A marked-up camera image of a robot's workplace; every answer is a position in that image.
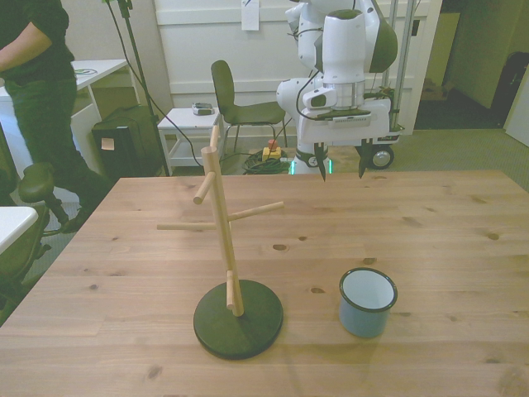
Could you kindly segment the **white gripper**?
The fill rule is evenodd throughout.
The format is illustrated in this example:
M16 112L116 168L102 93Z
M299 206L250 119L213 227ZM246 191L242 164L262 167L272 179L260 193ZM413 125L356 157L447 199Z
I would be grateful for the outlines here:
M363 177L372 154L373 140L369 138L389 133L390 110L391 100L388 98L369 99L357 108L346 110L303 109L303 115L298 121L298 139L302 143L315 143L314 155L323 180L326 180L328 159L325 143L361 139L357 151L360 155L359 177Z

